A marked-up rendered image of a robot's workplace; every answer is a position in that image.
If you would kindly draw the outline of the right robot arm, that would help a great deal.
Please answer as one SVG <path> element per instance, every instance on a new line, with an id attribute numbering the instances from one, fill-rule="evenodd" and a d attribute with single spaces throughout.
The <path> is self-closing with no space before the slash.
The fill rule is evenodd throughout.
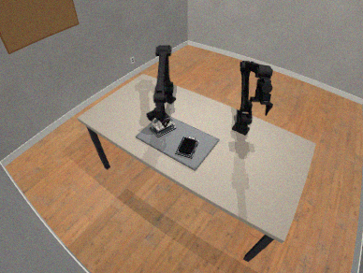
<path id="1" fill-rule="evenodd" d="M 173 96 L 173 90 L 174 90 L 173 82 L 170 82 L 169 78 L 168 56 L 171 56 L 170 52 L 171 52 L 171 47 L 169 46 L 159 45 L 158 47 L 156 47 L 155 55 L 159 56 L 157 82 L 154 90 L 154 101 L 153 101 L 156 105 L 156 108 L 146 113 L 148 120 L 151 122 L 154 120 L 155 117 L 159 119 L 164 117 L 164 109 L 166 102 L 172 104 L 176 100 L 176 97 Z M 167 67 L 165 73 L 166 60 L 167 60 Z"/>

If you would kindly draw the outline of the cream perforated plate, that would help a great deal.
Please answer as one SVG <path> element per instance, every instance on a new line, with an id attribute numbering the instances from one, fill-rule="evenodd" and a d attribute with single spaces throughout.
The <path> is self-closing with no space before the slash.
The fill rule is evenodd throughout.
<path id="1" fill-rule="evenodd" d="M 167 124 L 167 127 L 170 126 L 171 124 L 173 124 L 171 121 Z M 165 129 L 164 125 L 158 120 L 157 122 L 154 122 L 152 124 L 154 126 L 154 128 L 159 132 L 163 129 Z"/>

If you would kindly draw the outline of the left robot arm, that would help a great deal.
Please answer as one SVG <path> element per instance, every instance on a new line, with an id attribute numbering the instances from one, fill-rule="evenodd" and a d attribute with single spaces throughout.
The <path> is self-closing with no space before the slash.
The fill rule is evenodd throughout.
<path id="1" fill-rule="evenodd" d="M 260 65 L 252 62 L 242 61 L 240 62 L 240 73 L 241 73 L 241 82 L 242 82 L 242 89 L 241 89 L 241 105 L 240 109 L 238 109 L 237 114 L 237 122 L 232 127 L 232 130 L 239 132 L 243 135 L 247 135 L 250 130 L 248 127 L 249 124 L 252 123 L 253 115 L 249 115 L 249 109 L 246 103 L 246 99 L 249 100 L 249 77 L 251 71 L 255 73 L 255 77 L 259 78 L 257 80 L 256 89 L 261 89 L 262 91 L 255 90 L 254 98 L 256 100 L 261 100 L 261 104 L 267 105 L 270 102 L 272 91 L 271 85 L 271 76 L 272 76 L 272 68 L 268 65 Z M 255 65 L 256 64 L 256 65 Z M 264 76 L 264 77 L 263 77 Z M 266 78 L 265 78 L 266 77 Z M 259 87 L 258 87 L 259 85 Z M 248 113 L 242 113 L 242 111 Z"/>

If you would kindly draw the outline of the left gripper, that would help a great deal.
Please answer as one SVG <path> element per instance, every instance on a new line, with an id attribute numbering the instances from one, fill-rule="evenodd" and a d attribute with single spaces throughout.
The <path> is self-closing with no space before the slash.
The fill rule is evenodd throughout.
<path id="1" fill-rule="evenodd" d="M 253 104 L 252 104 L 252 102 L 251 101 L 253 101 L 253 102 L 260 102 L 260 104 L 261 104 L 261 100 L 256 100 L 253 96 L 251 96 L 250 97 L 250 99 L 251 100 L 247 100 L 246 101 L 246 103 L 247 103 L 247 106 L 248 106 L 248 108 L 250 109 L 249 110 L 249 115 L 251 115 L 251 112 L 252 112 L 252 106 L 253 106 Z M 261 105 L 263 105 L 263 104 L 261 104 Z M 269 111 L 271 110 L 271 108 L 273 107 L 273 104 L 271 103 L 271 102 L 269 102 L 269 104 L 268 105 L 266 105 L 266 112 L 267 113 L 265 113 L 265 116 L 267 116 L 268 115 L 268 113 L 269 113 Z"/>

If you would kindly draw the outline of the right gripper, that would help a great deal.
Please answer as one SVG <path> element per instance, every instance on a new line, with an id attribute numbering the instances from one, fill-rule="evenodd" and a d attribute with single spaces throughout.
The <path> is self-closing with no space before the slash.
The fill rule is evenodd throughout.
<path id="1" fill-rule="evenodd" d="M 156 118 L 156 117 L 155 117 Z M 159 118 L 156 118 L 157 120 L 159 120 L 163 125 L 164 127 L 166 128 L 167 127 L 167 124 L 170 122 L 170 119 L 166 119 L 166 118 L 169 118 L 168 115 L 165 113 L 165 110 L 164 110 L 164 117 L 159 119 Z M 165 120 L 164 120 L 165 119 Z M 165 125 L 165 122 L 167 123 Z"/>

